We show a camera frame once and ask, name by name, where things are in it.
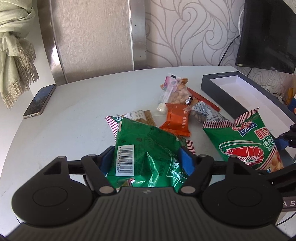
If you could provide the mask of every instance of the cable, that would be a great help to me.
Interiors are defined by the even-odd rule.
[[[250,69],[250,71],[249,71],[248,74],[247,74],[247,77],[249,76],[249,74],[251,73],[251,71],[252,71],[253,68],[254,68],[254,67],[252,67],[252,68]]]
[[[222,59],[220,60],[220,62],[219,62],[219,64],[218,65],[220,65],[221,64],[221,62],[222,62],[222,60],[223,60],[223,58],[224,58],[224,56],[226,55],[226,53],[227,53],[227,50],[229,49],[229,47],[230,47],[230,45],[237,39],[239,37],[239,35],[238,36],[236,36],[231,42],[230,42],[230,44],[228,45],[228,47],[227,47],[227,49],[226,49],[226,51],[225,51],[225,53],[223,54],[223,56],[222,56]]]
[[[291,217],[288,217],[286,220],[284,220],[284,221],[278,223],[278,224],[276,225],[276,227],[279,226],[279,225],[281,225],[281,224],[283,224],[284,222],[287,222],[288,220],[290,220],[291,218],[293,218],[295,215],[296,215],[296,212],[295,212]]]
[[[286,104],[287,105],[287,103],[285,102],[285,100],[278,94],[278,93],[272,93],[272,95],[278,95],[280,98],[281,98],[281,100],[284,102],[284,104]]]
[[[239,14],[239,35],[240,36],[241,36],[241,32],[240,32],[240,19],[241,19],[241,16],[242,16],[243,11],[244,11],[244,8],[242,9],[242,11]]]

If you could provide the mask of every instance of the phone screen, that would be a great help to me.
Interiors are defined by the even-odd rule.
[[[42,106],[44,105],[47,97],[49,96],[50,92],[54,88],[55,84],[45,86],[41,88],[38,93],[35,95],[34,99],[30,103],[29,107],[27,108],[26,112],[24,113],[24,116],[31,115],[38,113],[41,111]]]

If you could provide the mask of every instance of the snack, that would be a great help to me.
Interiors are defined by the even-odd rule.
[[[185,104],[189,99],[190,93],[187,91],[185,84],[188,79],[173,78],[167,76],[165,82],[161,85],[163,90],[159,100],[157,110],[165,114],[167,108],[166,103]]]
[[[189,112],[184,111],[186,105],[166,103],[166,106],[168,108],[167,119],[160,129],[168,131],[174,135],[189,137]]]
[[[177,160],[178,150],[183,145],[195,154],[192,142],[125,117],[105,119],[116,139],[114,161],[107,174],[110,183],[115,188],[127,183],[134,187],[171,186],[178,192],[187,178]]]
[[[124,115],[124,117],[134,121],[139,121],[141,123],[148,124],[151,126],[156,126],[150,110],[146,110],[146,111],[138,110],[138,111],[128,112]]]
[[[194,106],[190,107],[190,114],[194,116],[198,122],[226,120],[224,116],[222,116],[219,112],[213,110],[203,101],[200,101]]]
[[[211,106],[214,110],[220,111],[220,108],[211,101],[194,92],[192,89],[187,88],[187,82],[187,78],[179,78],[174,75],[167,76],[164,84],[160,86],[163,92],[160,97],[157,110],[162,114],[165,114],[167,111],[165,105],[166,103],[194,106],[199,101],[203,101],[208,106]]]
[[[283,163],[258,109],[242,114],[234,123],[228,120],[205,122],[203,129],[223,160],[237,155],[253,169],[274,172],[282,169]]]

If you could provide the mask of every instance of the black screen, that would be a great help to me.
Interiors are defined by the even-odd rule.
[[[296,14],[283,0],[245,0],[235,65],[294,73]]]
[[[24,116],[38,113],[39,111],[41,111],[42,106],[44,105],[48,95],[50,94],[50,92],[54,86],[55,86],[55,84],[41,88],[38,91],[38,93],[35,95],[32,102],[30,103],[29,107],[27,108],[26,112],[24,113]]]

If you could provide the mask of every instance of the orange snack package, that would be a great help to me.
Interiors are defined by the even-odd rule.
[[[170,132],[177,136],[190,136],[188,130],[188,117],[189,112],[184,111],[187,105],[184,104],[170,104],[166,103],[168,108],[168,114],[166,122],[160,127],[160,129]]]

